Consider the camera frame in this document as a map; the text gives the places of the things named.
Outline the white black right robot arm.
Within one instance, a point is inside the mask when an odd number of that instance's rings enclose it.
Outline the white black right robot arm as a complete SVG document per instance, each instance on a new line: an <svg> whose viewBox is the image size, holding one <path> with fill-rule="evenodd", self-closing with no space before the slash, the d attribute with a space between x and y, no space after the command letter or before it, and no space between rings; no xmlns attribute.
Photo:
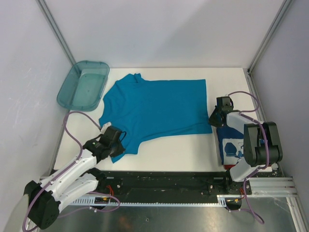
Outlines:
<svg viewBox="0 0 309 232"><path fill-rule="evenodd" d="M276 123L260 122L235 110L229 96L216 99L209 124L216 131L222 165L230 166L223 178L228 194L245 189L246 180L283 158Z"/></svg>

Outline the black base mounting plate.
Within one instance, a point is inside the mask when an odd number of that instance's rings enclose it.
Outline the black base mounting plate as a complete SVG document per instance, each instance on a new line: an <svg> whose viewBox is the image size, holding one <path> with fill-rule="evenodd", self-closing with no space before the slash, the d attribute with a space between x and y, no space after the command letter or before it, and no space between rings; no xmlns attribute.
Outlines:
<svg viewBox="0 0 309 232"><path fill-rule="evenodd" d="M251 194L250 182L232 180L226 172L159 172L159 171L101 171L93 168L87 173L98 180L95 188L103 192L111 188L115 194L126 194L132 189L198 190L211 195Z"/></svg>

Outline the folded red t-shirt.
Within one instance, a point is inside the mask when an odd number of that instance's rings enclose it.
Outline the folded red t-shirt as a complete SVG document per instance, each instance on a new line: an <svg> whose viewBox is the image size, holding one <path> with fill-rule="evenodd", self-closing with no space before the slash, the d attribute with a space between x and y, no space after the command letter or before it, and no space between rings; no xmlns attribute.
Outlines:
<svg viewBox="0 0 309 232"><path fill-rule="evenodd" d="M230 170L233 167L235 167L235 165L224 165L225 170Z"/></svg>

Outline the folded navy printed t-shirt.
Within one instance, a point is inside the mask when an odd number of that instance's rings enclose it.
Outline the folded navy printed t-shirt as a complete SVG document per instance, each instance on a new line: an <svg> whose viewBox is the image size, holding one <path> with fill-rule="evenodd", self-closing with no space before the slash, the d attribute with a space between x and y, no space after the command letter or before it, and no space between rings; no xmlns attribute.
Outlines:
<svg viewBox="0 0 309 232"><path fill-rule="evenodd" d="M234 128L217 128L217 138L222 165L236 165L243 157L243 134Z"/></svg>

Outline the teal translucent plastic bin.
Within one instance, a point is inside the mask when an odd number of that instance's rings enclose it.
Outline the teal translucent plastic bin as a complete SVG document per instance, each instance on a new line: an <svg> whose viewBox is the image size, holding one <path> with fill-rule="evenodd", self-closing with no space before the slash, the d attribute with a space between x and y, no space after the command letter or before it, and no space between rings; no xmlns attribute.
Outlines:
<svg viewBox="0 0 309 232"><path fill-rule="evenodd" d="M99 61L79 61L70 69L57 95L57 103L72 111L95 110L105 89L110 67Z"/></svg>

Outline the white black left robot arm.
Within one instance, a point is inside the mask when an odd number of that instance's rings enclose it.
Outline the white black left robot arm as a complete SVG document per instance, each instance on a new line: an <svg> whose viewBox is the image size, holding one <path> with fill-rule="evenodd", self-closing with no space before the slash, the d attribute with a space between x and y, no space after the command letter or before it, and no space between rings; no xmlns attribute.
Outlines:
<svg viewBox="0 0 309 232"><path fill-rule="evenodd" d="M107 157L115 157L125 151L121 142L126 132L109 123L102 130L101 134L84 145L79 144L78 155L63 168L39 183L30 181L25 186L28 209L22 224L24 232L28 231L28 219L35 224L35 228L46 229L71 202L85 194L102 193L106 189L107 182L95 166Z"/></svg>

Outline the bright blue t-shirt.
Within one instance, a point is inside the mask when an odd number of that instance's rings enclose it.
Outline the bright blue t-shirt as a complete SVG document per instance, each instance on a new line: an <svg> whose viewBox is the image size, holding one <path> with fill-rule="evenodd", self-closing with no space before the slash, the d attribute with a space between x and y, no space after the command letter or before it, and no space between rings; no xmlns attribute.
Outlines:
<svg viewBox="0 0 309 232"><path fill-rule="evenodd" d="M141 143L159 137L211 134L207 111L206 80L149 81L141 74L128 74L103 96L100 125L110 122L126 132L126 154L136 155Z"/></svg>

